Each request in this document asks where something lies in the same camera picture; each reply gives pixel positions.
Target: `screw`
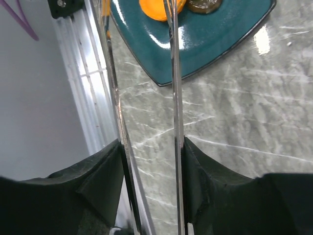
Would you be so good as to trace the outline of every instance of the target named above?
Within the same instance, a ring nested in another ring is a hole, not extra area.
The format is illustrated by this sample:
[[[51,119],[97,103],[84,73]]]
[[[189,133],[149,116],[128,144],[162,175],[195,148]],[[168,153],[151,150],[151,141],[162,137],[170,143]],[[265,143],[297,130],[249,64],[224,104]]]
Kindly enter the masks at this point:
[[[58,3],[58,6],[60,7],[65,7],[67,5],[67,3],[64,0],[58,0],[57,3]]]

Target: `marble countertop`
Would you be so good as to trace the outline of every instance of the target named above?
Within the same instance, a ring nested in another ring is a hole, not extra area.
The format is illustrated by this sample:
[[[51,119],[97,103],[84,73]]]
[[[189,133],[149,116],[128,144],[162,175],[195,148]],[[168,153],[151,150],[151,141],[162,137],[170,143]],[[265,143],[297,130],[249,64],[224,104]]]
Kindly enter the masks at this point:
[[[177,234],[173,100],[111,29],[122,107],[158,235]],[[265,24],[183,81],[185,135],[249,177],[313,172],[313,2],[279,0]]]

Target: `black plastic mount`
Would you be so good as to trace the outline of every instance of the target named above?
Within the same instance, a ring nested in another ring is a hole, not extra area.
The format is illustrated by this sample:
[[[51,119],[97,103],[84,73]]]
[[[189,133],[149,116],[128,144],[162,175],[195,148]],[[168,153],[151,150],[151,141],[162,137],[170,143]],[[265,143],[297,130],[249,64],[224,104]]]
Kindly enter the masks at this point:
[[[48,0],[53,18],[67,17],[84,6],[84,0]]]

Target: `tray rim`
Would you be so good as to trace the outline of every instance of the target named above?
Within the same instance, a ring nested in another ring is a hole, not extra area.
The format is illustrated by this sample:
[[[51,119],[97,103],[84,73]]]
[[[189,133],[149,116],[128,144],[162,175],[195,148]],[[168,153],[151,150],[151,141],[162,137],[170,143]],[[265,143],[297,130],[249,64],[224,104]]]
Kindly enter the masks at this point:
[[[218,61],[219,59],[221,59],[222,57],[224,57],[226,54],[228,54],[230,51],[232,51],[236,46],[238,46],[242,41],[244,41],[264,20],[265,18],[272,12],[272,10],[275,8],[275,6],[277,5],[277,0],[270,0],[271,4],[270,7],[268,8],[267,12],[263,15],[263,17],[245,34],[243,35],[238,41],[236,41],[228,50],[224,51],[222,54],[220,54],[218,57],[216,57],[214,60],[212,60],[211,62],[201,66],[200,68],[198,68],[197,70],[185,75],[181,77],[181,80],[184,80],[188,77],[191,77],[192,75],[202,71],[203,69],[209,67],[210,65],[212,65],[213,63],[215,63],[216,61]],[[135,53],[133,52],[132,48],[129,46],[127,40],[125,39],[124,35],[122,34],[122,30],[119,28],[115,17],[112,14],[112,11],[110,10],[110,16],[117,28],[117,31],[119,33],[119,35],[122,37],[124,43],[126,44],[127,48],[129,49],[129,51],[132,53],[133,57],[135,58],[135,60],[137,61],[137,63],[139,63],[139,65],[141,66],[141,68],[145,71],[145,73],[150,77],[150,79],[156,83],[159,87],[166,87],[168,85],[171,85],[173,82],[167,82],[167,83],[158,83],[151,75],[150,73],[143,67],[143,65],[139,62],[138,58],[135,56]]]

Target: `green plate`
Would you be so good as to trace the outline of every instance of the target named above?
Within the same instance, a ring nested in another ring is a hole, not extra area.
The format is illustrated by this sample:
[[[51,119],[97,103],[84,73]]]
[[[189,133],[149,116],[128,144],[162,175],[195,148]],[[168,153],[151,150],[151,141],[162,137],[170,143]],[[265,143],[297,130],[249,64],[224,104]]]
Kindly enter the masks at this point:
[[[179,14],[182,78],[232,50],[272,11],[276,0],[223,0],[212,14]],[[113,0],[112,18],[132,54],[159,86],[172,83],[169,27],[141,10],[139,0]]]

